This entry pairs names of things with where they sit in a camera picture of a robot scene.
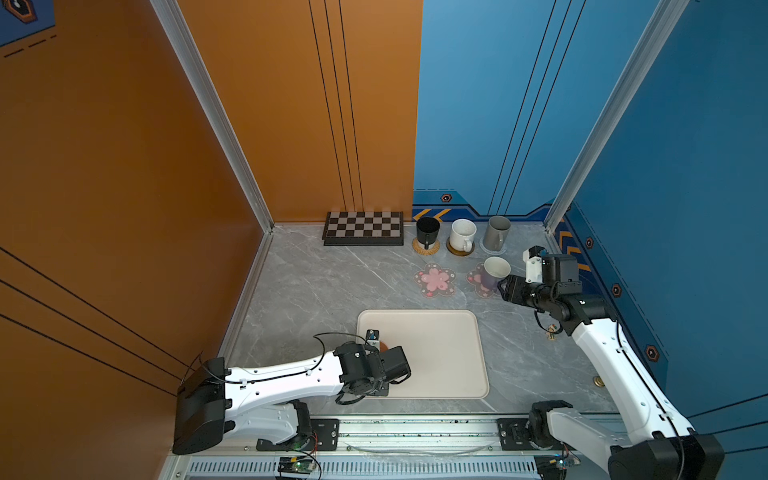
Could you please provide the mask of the grey mug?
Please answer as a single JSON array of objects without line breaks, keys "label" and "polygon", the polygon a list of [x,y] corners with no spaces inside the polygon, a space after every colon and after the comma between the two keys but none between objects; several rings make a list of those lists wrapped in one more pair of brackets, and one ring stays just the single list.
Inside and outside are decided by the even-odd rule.
[{"label": "grey mug", "polygon": [[512,222],[505,216],[493,216],[488,219],[483,242],[486,247],[498,249],[505,244]]}]

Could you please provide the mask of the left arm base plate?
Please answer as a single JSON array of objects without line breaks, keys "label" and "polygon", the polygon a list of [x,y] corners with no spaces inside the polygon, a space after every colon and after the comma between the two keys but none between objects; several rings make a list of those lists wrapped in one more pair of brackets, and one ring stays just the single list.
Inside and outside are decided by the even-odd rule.
[{"label": "left arm base plate", "polygon": [[334,418],[311,419],[307,425],[300,425],[298,434],[280,444],[273,444],[259,439],[256,445],[258,451],[288,452],[293,450],[304,452],[335,451],[338,445],[340,422]]}]

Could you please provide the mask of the pink flower coaster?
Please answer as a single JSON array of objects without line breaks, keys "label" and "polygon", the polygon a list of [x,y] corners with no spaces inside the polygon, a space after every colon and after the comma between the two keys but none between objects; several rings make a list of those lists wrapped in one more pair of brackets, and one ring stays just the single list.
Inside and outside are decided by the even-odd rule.
[{"label": "pink flower coaster", "polygon": [[451,297],[456,293],[456,273],[436,263],[428,263],[414,275],[414,281],[425,298]]},{"label": "pink flower coaster", "polygon": [[466,276],[468,283],[472,286],[475,294],[483,299],[490,299],[498,295],[496,288],[486,288],[482,284],[482,274],[485,272],[482,263],[477,264]]}]

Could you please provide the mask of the white mug purple handle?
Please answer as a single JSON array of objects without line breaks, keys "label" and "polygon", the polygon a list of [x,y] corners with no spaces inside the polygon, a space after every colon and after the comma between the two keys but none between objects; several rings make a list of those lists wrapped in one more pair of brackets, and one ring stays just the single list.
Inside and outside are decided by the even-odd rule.
[{"label": "white mug purple handle", "polygon": [[497,288],[497,284],[511,274],[511,265],[503,258],[492,256],[482,265],[481,284],[488,290]]}]

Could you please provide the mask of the black mug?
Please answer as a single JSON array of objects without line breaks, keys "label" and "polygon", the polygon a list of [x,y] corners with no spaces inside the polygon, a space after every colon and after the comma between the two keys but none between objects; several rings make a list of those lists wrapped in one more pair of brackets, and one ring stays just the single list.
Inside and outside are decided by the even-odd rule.
[{"label": "black mug", "polygon": [[416,240],[424,250],[429,250],[436,244],[440,225],[441,222],[431,216],[422,216],[417,220]]}]

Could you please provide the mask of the blue woven round coaster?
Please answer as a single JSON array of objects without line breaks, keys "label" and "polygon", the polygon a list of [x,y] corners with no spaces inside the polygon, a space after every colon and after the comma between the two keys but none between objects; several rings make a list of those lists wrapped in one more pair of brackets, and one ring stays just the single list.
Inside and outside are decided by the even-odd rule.
[{"label": "blue woven round coaster", "polygon": [[507,251],[507,246],[505,244],[503,244],[498,249],[486,247],[483,241],[480,241],[478,245],[481,247],[483,252],[490,256],[501,256]]}]

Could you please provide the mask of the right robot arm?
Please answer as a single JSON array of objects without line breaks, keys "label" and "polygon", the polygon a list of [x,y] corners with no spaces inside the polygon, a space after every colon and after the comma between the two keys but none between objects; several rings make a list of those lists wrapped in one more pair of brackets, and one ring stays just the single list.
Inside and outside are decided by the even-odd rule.
[{"label": "right robot arm", "polygon": [[699,434],[666,397],[631,348],[614,309],[583,292],[577,260],[535,246],[523,255],[524,276],[508,275],[503,300],[548,314],[557,332],[586,354],[626,428],[619,435],[562,400],[537,402],[528,434],[540,449],[574,448],[612,479],[714,479],[725,460],[712,434]]}]

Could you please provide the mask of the woven rattan round coaster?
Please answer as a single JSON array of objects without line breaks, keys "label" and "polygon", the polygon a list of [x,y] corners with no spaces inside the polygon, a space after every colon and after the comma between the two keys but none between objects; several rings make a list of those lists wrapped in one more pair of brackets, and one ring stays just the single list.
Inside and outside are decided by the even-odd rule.
[{"label": "woven rattan round coaster", "polygon": [[439,240],[436,240],[434,243],[430,244],[428,247],[425,247],[422,243],[418,241],[417,238],[414,238],[411,246],[417,254],[422,256],[431,256],[440,250],[441,244]]}]

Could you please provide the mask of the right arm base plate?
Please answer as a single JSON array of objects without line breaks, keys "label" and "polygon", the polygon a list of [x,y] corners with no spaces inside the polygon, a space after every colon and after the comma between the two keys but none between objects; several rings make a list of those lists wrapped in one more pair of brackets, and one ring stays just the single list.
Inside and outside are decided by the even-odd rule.
[{"label": "right arm base plate", "polygon": [[499,418],[496,426],[503,451],[536,450],[527,418]]}]

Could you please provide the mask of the brown wooden round coaster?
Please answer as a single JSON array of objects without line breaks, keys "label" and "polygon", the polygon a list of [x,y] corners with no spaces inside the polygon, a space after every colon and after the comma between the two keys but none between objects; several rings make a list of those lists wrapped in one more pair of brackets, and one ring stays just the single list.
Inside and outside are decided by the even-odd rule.
[{"label": "brown wooden round coaster", "polygon": [[466,257],[466,256],[468,256],[468,255],[471,255],[471,254],[474,252],[474,250],[475,250],[475,247],[476,247],[476,245],[473,243],[473,244],[471,245],[471,248],[470,248],[468,251],[465,251],[465,250],[461,250],[461,249],[456,249],[456,248],[454,248],[454,247],[452,246],[452,244],[450,243],[450,240],[446,241],[446,248],[447,248],[447,250],[448,250],[448,251],[449,251],[449,252],[450,252],[452,255],[455,255],[455,256],[458,256],[458,257]]}]

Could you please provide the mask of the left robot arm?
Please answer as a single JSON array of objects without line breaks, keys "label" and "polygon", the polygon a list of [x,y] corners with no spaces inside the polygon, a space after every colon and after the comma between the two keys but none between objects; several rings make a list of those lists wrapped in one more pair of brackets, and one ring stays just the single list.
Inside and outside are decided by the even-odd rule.
[{"label": "left robot arm", "polygon": [[200,453],[230,436],[299,449],[313,436],[307,398],[354,404],[385,396],[410,376],[402,347],[380,351],[357,335],[316,357],[271,367],[228,367],[212,358],[177,389],[172,452]]}]

